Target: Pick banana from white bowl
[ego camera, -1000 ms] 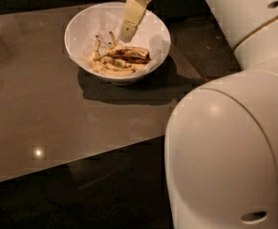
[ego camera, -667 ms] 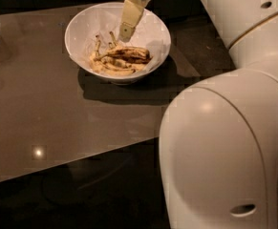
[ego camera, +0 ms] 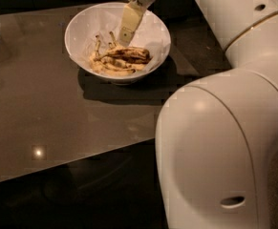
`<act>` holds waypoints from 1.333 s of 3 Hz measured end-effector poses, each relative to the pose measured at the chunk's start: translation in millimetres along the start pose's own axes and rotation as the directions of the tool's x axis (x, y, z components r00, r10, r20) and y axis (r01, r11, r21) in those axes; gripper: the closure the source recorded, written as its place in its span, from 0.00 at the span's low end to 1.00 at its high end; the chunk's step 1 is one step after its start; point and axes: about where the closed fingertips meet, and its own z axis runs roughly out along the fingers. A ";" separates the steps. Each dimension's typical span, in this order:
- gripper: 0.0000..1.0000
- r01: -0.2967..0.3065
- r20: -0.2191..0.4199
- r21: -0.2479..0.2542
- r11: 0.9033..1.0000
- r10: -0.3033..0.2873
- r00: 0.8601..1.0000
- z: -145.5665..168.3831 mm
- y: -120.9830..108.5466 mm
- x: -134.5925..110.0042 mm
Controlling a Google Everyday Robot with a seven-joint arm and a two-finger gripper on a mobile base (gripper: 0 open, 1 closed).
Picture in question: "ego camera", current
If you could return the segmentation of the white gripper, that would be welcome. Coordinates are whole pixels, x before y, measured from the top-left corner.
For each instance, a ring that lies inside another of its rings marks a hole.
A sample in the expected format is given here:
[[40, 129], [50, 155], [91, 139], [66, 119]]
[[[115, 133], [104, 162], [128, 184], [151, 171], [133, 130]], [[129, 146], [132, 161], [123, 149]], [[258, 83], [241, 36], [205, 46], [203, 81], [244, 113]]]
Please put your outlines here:
[[122, 45], [129, 45], [136, 30], [138, 29], [142, 17], [147, 8], [149, 8], [156, 0], [128, 0], [130, 1], [123, 8], [121, 16], [120, 29], [118, 33], [118, 41]]

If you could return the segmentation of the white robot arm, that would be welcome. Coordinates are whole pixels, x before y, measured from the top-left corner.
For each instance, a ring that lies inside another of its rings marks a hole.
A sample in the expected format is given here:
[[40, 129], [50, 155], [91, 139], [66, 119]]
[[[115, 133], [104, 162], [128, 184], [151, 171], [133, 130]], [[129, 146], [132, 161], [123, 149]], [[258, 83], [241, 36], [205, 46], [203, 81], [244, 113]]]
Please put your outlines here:
[[231, 68], [164, 103], [156, 158], [169, 229], [270, 229], [278, 151], [278, 0], [195, 0]]

